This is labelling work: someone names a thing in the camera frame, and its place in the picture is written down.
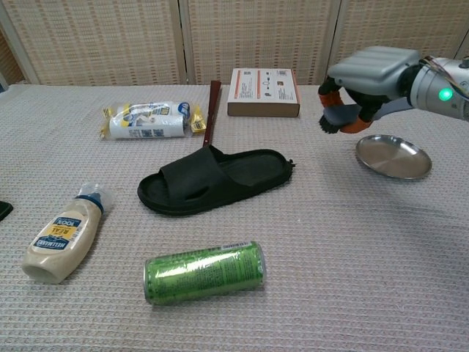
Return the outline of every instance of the gray textured tablecloth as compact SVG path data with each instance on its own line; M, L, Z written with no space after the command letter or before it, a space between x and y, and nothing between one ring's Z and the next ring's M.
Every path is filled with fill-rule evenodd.
M228 117L224 87L213 144L273 148L296 163L282 187L173 219L139 201L139 181L202 137L105 142L101 106L189 100L209 87L41 87L0 95L2 351L469 351L469 124L422 111L358 135L318 125L317 87L300 118ZM417 144L433 161L420 181L386 178L355 157L372 133ZM84 182L117 196L92 250L60 285L21 270L26 247ZM259 241L263 289L173 307L144 299L148 258Z

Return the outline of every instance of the squeeze bottle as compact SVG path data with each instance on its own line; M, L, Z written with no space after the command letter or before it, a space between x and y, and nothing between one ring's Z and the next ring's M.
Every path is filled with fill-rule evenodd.
M21 268L32 279L58 284L84 259L95 239L113 194L97 183L85 183L78 195L31 242Z

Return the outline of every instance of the metal plate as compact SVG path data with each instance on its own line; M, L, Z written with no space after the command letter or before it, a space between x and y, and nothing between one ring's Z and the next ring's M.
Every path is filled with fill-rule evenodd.
M432 160L419 147L395 136L376 134L356 145L358 159L382 175L415 180L427 176Z

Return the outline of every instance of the brown stick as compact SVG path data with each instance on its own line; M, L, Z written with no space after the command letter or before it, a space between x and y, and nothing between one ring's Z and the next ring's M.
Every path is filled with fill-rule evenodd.
M220 88L220 81L210 82L210 100L208 103L207 128L205 129L203 147L212 143L213 125L215 124L215 111L217 107L218 98L220 96Z

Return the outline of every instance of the box label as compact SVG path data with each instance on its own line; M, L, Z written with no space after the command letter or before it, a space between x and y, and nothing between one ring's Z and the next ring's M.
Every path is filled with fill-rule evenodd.
M237 68L233 70L229 102L299 103L290 69Z

